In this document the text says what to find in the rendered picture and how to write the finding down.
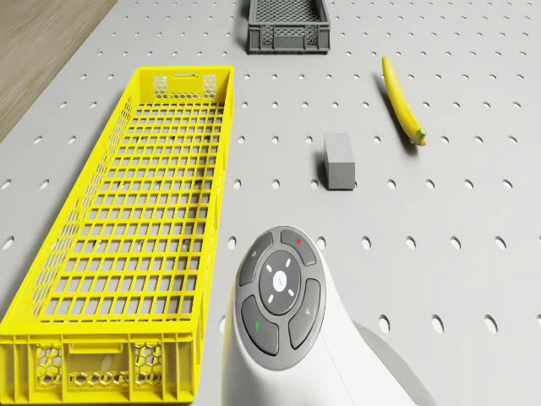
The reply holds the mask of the grey cube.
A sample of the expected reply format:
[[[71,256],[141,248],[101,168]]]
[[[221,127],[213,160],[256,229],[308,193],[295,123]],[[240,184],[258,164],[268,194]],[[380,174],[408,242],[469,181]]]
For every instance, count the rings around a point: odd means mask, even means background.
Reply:
[[[324,133],[328,189],[355,188],[355,160],[347,133]]]

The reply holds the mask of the dark grey basket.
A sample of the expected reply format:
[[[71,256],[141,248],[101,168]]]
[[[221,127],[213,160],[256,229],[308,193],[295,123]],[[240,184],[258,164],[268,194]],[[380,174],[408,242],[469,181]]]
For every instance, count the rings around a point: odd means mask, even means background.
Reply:
[[[250,0],[250,52],[327,53],[330,29],[325,0]]]

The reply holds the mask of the yellow basket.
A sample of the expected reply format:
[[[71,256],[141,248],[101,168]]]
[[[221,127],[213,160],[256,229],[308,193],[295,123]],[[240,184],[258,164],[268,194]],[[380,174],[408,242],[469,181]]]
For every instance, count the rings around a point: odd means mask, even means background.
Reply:
[[[135,71],[0,322],[0,403],[193,401],[232,111],[230,67]]]

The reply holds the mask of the banana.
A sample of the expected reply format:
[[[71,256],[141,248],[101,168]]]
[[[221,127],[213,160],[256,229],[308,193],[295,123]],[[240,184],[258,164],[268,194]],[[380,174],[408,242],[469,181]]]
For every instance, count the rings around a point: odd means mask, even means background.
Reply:
[[[382,69],[388,97],[403,131],[415,145],[425,146],[427,132],[420,125],[409,107],[396,71],[388,57],[382,58]]]

